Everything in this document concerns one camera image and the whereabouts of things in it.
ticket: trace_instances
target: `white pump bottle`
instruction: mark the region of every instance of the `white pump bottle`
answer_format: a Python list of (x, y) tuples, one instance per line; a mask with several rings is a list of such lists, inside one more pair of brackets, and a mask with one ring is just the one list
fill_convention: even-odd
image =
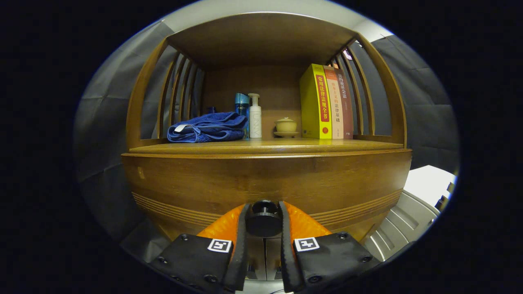
[(249, 93), (253, 105), (249, 107), (249, 138), (262, 137), (262, 108), (258, 106), (259, 94)]

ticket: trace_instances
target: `wooden shelf top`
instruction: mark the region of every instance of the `wooden shelf top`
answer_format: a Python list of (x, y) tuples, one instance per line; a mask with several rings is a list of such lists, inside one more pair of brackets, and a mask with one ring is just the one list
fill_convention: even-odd
[(229, 142), (167, 143), (132, 148), (130, 153), (145, 154), (278, 154), (322, 153), (401, 149), (402, 144), (365, 140), (309, 138), (246, 139)]
[(325, 64), (356, 32), (318, 18), (260, 12), (204, 22), (167, 38), (204, 70), (246, 65)]

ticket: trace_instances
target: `blue bottle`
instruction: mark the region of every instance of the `blue bottle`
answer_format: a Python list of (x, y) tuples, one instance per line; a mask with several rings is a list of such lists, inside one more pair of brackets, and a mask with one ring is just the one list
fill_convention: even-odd
[(236, 97), (234, 99), (236, 113), (247, 117), (247, 124), (245, 124), (244, 129), (244, 138), (249, 138), (249, 98), (250, 97), (245, 94), (236, 93)]

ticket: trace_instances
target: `folded towel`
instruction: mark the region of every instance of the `folded towel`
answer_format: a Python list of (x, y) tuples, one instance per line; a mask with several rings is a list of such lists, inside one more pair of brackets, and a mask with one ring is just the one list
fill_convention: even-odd
[(174, 143), (234, 141), (243, 138), (247, 117), (235, 112), (219, 112), (182, 121), (167, 130)]

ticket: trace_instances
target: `wooden cabinet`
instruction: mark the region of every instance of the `wooden cabinet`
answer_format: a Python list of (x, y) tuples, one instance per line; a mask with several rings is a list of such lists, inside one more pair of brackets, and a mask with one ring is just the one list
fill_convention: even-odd
[[(291, 117), (301, 130), (298, 80), (310, 63), (345, 66), (347, 78), (366, 83), (358, 63), (349, 70), (343, 52), (358, 41), (383, 81), (391, 112), (390, 136), (375, 135), (372, 99), (355, 91), (354, 140), (274, 138), (274, 121)], [(141, 113), (148, 81), (167, 48), (177, 50), (158, 98), (158, 133), (142, 139)], [(181, 74), (185, 64), (185, 75)], [(204, 72), (199, 113), (208, 106), (233, 111), (234, 93), (260, 94), (263, 137), (213, 143), (169, 143), (162, 127), (191, 118), (196, 69)], [(367, 105), (366, 122), (362, 104)], [(175, 106), (180, 111), (175, 113)], [(369, 134), (363, 134), (363, 124)], [(397, 203), (411, 164), (406, 122), (396, 82), (374, 47), (358, 32), (320, 19), (283, 13), (249, 13), (213, 20), (165, 38), (144, 64), (127, 116), (128, 152), (122, 155), (136, 203), (171, 240), (197, 234), (246, 202), (285, 200), (333, 232), (364, 242)]]

